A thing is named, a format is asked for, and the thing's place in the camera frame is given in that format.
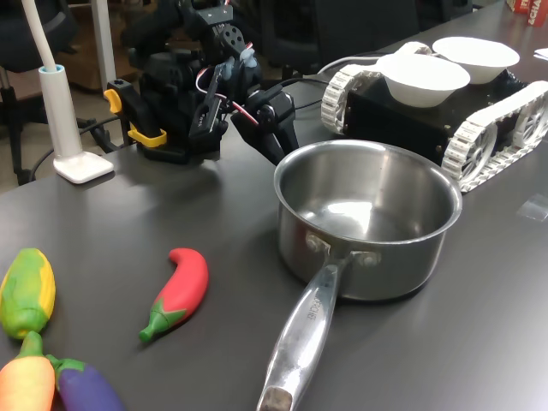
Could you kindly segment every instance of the yellow corn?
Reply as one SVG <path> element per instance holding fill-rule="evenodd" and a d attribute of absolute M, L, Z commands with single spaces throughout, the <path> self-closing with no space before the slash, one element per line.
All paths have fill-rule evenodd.
<path fill-rule="evenodd" d="M 0 287 L 0 321 L 13 338 L 40 332 L 53 312 L 55 279 L 50 262 L 37 248 L 22 249 Z"/>

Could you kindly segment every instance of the paper bowl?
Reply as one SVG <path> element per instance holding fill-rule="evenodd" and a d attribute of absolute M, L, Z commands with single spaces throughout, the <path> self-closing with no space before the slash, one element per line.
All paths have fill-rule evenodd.
<path fill-rule="evenodd" d="M 412 107 L 435 107 L 470 81 L 458 64 L 422 54 L 392 54 L 378 61 L 393 98 Z"/>
<path fill-rule="evenodd" d="M 520 61 L 520 55 L 507 45 L 471 37 L 447 37 L 438 40 L 432 48 L 463 66 L 470 73 L 472 84 L 493 81 L 504 69 Z"/>

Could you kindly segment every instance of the desk lamp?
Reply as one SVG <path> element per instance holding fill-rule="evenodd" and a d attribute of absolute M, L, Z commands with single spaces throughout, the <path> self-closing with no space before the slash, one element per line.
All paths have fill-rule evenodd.
<path fill-rule="evenodd" d="M 65 68 L 55 64 L 34 0 L 22 3 L 44 64 L 39 69 L 39 78 L 55 151 L 53 167 L 57 174 L 75 184 L 110 173 L 114 169 L 111 162 L 82 150 Z"/>

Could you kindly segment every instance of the black chair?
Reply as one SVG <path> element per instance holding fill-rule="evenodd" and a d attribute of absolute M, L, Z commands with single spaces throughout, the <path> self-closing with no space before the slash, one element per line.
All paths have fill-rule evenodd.
<path fill-rule="evenodd" d="M 317 73 L 338 58 L 375 51 L 419 32 L 415 0 L 255 2 L 259 18 L 235 8 L 235 23 L 244 38 L 253 41 L 253 47 L 270 62 L 290 67 L 284 77 L 292 69 L 303 74 Z M 296 26 L 309 24 L 311 29 L 308 36 L 284 37 L 280 27 L 287 26 L 287 16 L 295 11 L 301 17 Z"/>
<path fill-rule="evenodd" d="M 291 12 L 283 10 L 288 5 Z M 317 73 L 321 58 L 310 0 L 259 0 L 257 6 L 257 15 L 246 14 L 235 6 L 235 24 L 244 39 L 253 42 L 253 48 L 271 64 L 283 67 L 283 80 L 291 77 L 294 70 Z M 292 21 L 287 21 L 291 13 L 300 17 L 299 24 L 293 27 Z"/>
<path fill-rule="evenodd" d="M 78 26 L 65 0 L 36 0 L 45 36 L 54 55 L 69 48 Z M 38 69 L 42 61 L 34 44 L 20 0 L 0 0 L 0 122 L 8 127 L 9 144 L 14 173 L 19 185 L 26 184 L 30 170 L 21 163 L 21 132 L 27 122 L 47 124 L 42 96 L 17 100 L 15 89 L 9 84 L 6 70 L 23 73 Z M 85 128 L 95 119 L 78 119 L 78 127 Z M 96 128 L 92 136 L 105 152 L 116 149 L 103 128 Z"/>
<path fill-rule="evenodd" d="M 473 0 L 417 0 L 420 30 L 472 13 Z"/>

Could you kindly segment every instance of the red chili pepper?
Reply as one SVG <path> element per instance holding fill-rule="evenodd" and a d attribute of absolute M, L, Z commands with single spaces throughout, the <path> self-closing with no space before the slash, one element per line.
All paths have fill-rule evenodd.
<path fill-rule="evenodd" d="M 148 326 L 139 333 L 143 343 L 190 317 L 206 294 L 209 276 L 200 253 L 176 248 L 170 251 L 170 259 L 177 268 L 154 300 Z"/>

